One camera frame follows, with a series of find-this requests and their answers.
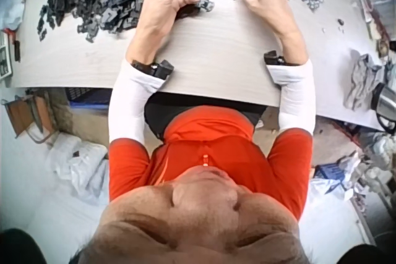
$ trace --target black kettle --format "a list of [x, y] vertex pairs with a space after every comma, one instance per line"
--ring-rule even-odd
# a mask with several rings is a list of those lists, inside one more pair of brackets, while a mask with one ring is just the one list
[[[384, 83], [379, 83], [373, 93], [371, 100], [371, 109], [377, 113], [377, 119], [385, 132], [389, 134], [396, 133], [396, 92], [389, 88]], [[393, 128], [387, 126], [382, 121], [382, 118], [387, 119]]]

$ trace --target wooden table surface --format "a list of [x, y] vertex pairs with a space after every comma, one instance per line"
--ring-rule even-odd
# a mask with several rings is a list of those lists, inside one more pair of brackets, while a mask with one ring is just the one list
[[[279, 89], [264, 67], [263, 54], [280, 50], [273, 33], [253, 16], [241, 0], [212, 0], [212, 12], [177, 21], [159, 59], [167, 59], [175, 72], [163, 91], [269, 106], [279, 105]], [[291, 0], [314, 64], [317, 114], [379, 128], [369, 102], [359, 111], [343, 106], [350, 91], [351, 72], [360, 54], [379, 63], [358, 0], [324, 0], [312, 13], [301, 0]], [[77, 34], [81, 20], [71, 15], [40, 42], [37, 23], [46, 0], [27, 0], [18, 31], [21, 63], [13, 63], [11, 87], [112, 88], [121, 59], [134, 30], [119, 38], [99, 32], [94, 44]], [[343, 31], [337, 19], [344, 20]]]

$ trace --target person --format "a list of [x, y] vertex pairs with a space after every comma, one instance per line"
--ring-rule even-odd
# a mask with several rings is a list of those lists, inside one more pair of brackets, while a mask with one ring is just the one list
[[[144, 0], [111, 97], [110, 204], [73, 263], [309, 263], [298, 220], [316, 99], [287, 0], [243, 0], [278, 36], [289, 65], [267, 65], [282, 87], [280, 134], [267, 157], [252, 141], [265, 107], [157, 93], [164, 80], [132, 66], [150, 67], [177, 11], [198, 1]], [[163, 140], [151, 159], [145, 120]]]

